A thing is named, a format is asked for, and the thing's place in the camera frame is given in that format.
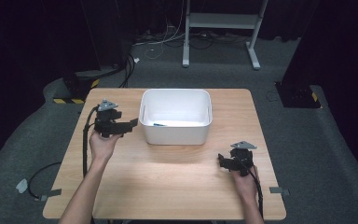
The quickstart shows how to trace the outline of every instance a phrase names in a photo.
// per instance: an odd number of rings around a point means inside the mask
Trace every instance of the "white container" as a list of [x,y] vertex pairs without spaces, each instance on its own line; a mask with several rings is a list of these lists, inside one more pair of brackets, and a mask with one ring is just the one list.
[[211,97],[204,90],[147,90],[139,120],[149,144],[202,145],[212,122]]

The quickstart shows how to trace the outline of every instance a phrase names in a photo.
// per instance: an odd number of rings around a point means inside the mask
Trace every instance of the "metal stand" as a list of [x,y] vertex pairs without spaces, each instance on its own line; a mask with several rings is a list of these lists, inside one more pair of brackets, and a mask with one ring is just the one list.
[[254,70],[260,69],[260,63],[255,55],[255,41],[263,21],[269,0],[262,0],[260,11],[257,15],[217,14],[217,13],[190,13],[190,0],[187,0],[186,9],[186,33],[183,48],[183,67],[190,66],[189,31],[190,27],[228,28],[254,30],[250,42],[246,42],[246,49],[252,61]]

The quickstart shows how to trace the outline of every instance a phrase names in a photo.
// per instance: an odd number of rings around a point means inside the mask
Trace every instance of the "gray carpet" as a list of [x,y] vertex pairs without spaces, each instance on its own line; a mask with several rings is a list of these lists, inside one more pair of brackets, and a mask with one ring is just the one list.
[[[161,53],[161,45],[134,47],[131,54],[140,61],[129,87],[249,89],[278,183],[290,191],[290,196],[283,197],[287,218],[277,223],[358,223],[358,163],[337,129],[322,88],[312,86],[321,109],[284,108],[274,88],[296,45],[296,41],[257,40],[260,71],[253,70],[243,43],[191,49],[188,68],[182,67],[182,48],[162,46],[162,54],[150,59]],[[123,78],[123,72],[104,77],[98,87],[118,87]],[[57,223],[43,218],[45,203],[34,201],[26,192],[19,194],[15,187],[63,158],[82,105],[52,103],[61,82],[46,86],[46,103],[19,126],[0,152],[0,223]],[[34,193],[50,190],[58,168],[51,167],[34,179]]]

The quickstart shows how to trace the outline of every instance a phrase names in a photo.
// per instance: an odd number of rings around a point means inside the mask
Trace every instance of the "wooden table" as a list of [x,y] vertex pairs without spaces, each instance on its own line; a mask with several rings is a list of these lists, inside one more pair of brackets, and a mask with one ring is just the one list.
[[[211,95],[213,122],[202,146],[155,146],[145,141],[141,123],[119,139],[94,205],[95,218],[106,219],[244,219],[233,179],[219,167],[217,154],[229,158],[230,146],[247,141],[257,146],[254,162],[258,167],[264,195],[265,220],[281,220],[286,211],[269,151],[247,90],[207,89]],[[145,89],[94,89],[89,93],[68,150],[52,189],[62,195],[48,198],[46,218],[60,218],[82,176],[82,130],[91,109],[103,98],[118,104],[122,118],[139,117]]]

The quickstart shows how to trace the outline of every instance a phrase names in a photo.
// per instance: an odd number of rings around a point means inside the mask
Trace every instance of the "striped tape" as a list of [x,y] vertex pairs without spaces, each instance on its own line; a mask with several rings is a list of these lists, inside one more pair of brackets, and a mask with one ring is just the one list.
[[93,81],[92,84],[91,84],[91,88],[92,89],[96,88],[98,86],[98,83],[100,83],[100,79],[97,79],[97,80]]
[[312,98],[314,102],[318,101],[318,97],[316,96],[315,92],[312,93]]
[[81,105],[84,104],[84,100],[83,99],[71,99],[71,98],[54,98],[53,99],[54,103],[56,104],[77,104],[77,105]]

